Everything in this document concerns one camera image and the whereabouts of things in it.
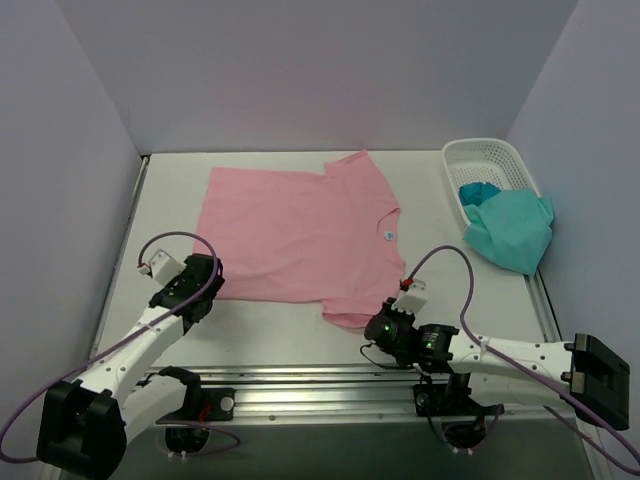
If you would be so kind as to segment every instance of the white table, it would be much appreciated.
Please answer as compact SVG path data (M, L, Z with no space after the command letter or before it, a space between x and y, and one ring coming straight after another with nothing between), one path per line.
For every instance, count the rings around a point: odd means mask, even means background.
M140 247L150 237L167 230L195 231L212 167L322 173L325 162L349 153L153 155L103 317L98 349L104 350L120 339L158 290L157 284L136 271ZM439 170L440 153L371 152L371 156L387 177L401 206L398 248L407 262L407 270L438 245L448 243L462 248L471 257L476 273L476 293L468 314L473 330L514 340L543 340L540 319L524 277L493 266L462 241L445 197ZM169 238L156 246L182 260L191 252L192 241ZM468 286L462 260L453 252L439 253L423 267L417 278L427 282L430 301L416 324L459 326L458 314ZM216 300L212 312L168 349L156 366L363 365L367 362L358 352L363 343L362 330L347 331L323 320L320 304ZM370 349L368 353L379 361L389 360L374 350L377 349Z

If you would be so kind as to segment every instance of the teal cloth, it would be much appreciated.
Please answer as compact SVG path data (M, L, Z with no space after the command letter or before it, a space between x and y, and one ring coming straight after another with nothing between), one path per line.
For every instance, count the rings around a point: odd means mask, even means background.
M533 190L504 190L464 207L471 222L464 240L496 265L535 275L551 242L553 205Z
M467 205L482 205L483 202L500 193L500 189L493 183L468 183L458 189L460 203Z

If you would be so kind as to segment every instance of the pink shirt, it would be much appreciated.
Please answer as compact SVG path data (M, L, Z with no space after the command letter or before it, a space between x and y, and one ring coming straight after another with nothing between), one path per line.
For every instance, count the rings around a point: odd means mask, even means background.
M218 298L322 302L327 320L355 328L397 294L400 206L386 178L367 152L325 169L212 169L198 234L224 264Z

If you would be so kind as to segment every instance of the white basket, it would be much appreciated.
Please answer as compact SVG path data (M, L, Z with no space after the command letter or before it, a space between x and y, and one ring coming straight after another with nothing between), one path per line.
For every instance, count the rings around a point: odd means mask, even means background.
M442 149L442 165L445 188L463 235L469 228L469 220L458 196L461 186L490 182L500 190L531 188L540 196L518 151L502 140L469 138L449 142Z

